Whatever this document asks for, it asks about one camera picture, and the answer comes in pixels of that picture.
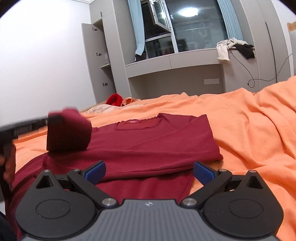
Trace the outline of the person's left hand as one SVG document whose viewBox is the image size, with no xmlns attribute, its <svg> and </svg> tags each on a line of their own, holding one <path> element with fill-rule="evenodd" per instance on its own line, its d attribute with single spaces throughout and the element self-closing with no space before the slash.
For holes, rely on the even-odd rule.
<svg viewBox="0 0 296 241">
<path fill-rule="evenodd" d="M 1 166 L 5 166 L 3 178 L 8 184 L 11 184 L 15 180 L 16 171 L 16 147 L 14 144 L 11 146 L 9 157 L 5 158 L 1 155 L 0 161 Z"/>
</svg>

